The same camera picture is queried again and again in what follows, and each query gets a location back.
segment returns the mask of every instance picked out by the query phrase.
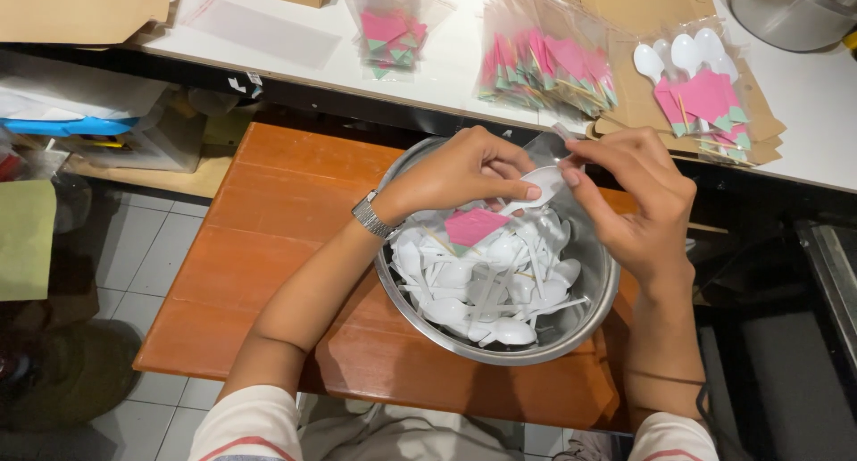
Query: sleeve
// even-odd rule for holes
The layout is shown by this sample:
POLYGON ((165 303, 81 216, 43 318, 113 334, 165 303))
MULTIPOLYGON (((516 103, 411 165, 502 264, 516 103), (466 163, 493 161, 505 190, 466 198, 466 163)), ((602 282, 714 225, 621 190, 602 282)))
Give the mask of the sleeve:
POLYGON ((717 461, 711 436, 696 421, 658 412, 640 425, 628 461, 717 461))
POLYGON ((251 386, 232 392, 208 412, 194 434, 188 461, 302 461, 297 407, 285 390, 251 386))

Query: stainless steel bowl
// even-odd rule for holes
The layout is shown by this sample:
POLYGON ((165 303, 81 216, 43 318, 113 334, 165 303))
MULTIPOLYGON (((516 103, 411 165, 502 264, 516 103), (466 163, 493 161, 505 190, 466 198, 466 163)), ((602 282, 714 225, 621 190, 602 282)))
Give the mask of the stainless steel bowl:
POLYGON ((755 37, 789 51, 839 42, 857 24, 857 0, 731 0, 732 12, 755 37))
MULTIPOLYGON (((447 138, 440 137, 427 138, 405 151, 384 175, 380 187, 411 168, 446 140, 447 138)), ((398 289, 401 278, 390 269, 392 250, 389 244, 385 245, 375 258, 375 269, 378 270, 381 285, 390 295, 392 303, 417 330, 435 344, 460 356, 499 366, 526 366, 563 356, 588 339, 607 316, 619 287, 620 270, 604 245, 595 238, 591 220, 574 200, 571 192, 563 191, 558 194, 550 206, 560 218, 567 218, 572 223, 572 238, 561 253, 561 258, 576 258, 581 264, 580 277, 574 283, 572 297, 580 298, 585 295, 591 302, 539 316, 535 345, 503 346, 493 343, 482 349, 476 343, 462 339, 442 326, 416 315, 411 302, 405 300, 398 289)))

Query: person's left hand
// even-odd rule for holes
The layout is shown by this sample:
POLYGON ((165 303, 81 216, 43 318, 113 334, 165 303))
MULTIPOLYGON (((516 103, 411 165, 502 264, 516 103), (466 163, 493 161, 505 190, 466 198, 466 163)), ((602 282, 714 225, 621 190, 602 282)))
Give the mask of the person's left hand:
POLYGON ((536 165, 520 146, 488 133, 465 128, 387 184, 372 209, 387 225, 398 225, 421 210, 446 210, 478 199, 493 208, 496 198, 529 200, 539 187, 522 182, 521 172, 536 165))

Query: shelf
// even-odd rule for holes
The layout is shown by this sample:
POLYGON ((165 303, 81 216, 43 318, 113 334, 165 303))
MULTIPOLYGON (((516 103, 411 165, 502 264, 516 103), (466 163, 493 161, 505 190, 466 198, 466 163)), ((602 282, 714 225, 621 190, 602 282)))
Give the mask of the shelf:
POLYGON ((75 173, 83 176, 160 188, 212 199, 217 193, 223 177, 226 176, 226 171, 229 170, 235 151, 235 146, 204 145, 200 164, 194 173, 125 168, 106 169, 93 167, 77 155, 69 157, 68 164, 75 173))

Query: white countertop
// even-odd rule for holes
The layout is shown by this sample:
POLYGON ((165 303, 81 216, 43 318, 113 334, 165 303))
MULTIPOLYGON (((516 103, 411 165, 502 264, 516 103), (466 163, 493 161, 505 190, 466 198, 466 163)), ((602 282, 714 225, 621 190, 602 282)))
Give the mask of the white countertop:
MULTIPOLYGON (((180 0, 177 17, 194 11, 200 0, 180 0)), ((297 65, 251 48, 237 46, 187 26, 175 25, 166 35, 145 44, 157 54, 176 55, 263 75, 369 94, 385 99, 469 116, 530 127, 550 127, 553 114, 505 108, 479 101, 474 86, 482 56, 482 14, 486 0, 450 0, 457 10, 431 35, 423 49, 419 72, 411 81, 365 79, 352 39, 358 30, 345 0, 331 0, 320 9, 281 0, 227 0, 320 29, 342 38, 323 69, 297 65)), ((857 61, 841 45, 824 53, 789 53, 756 39, 732 16, 724 0, 715 0, 717 12, 726 18, 735 44, 749 46, 749 62, 768 103, 785 123, 777 151, 782 159, 756 167, 801 182, 818 183, 857 192, 857 133, 850 127, 857 116, 857 61)), ((583 131, 577 118, 564 119, 583 131)))

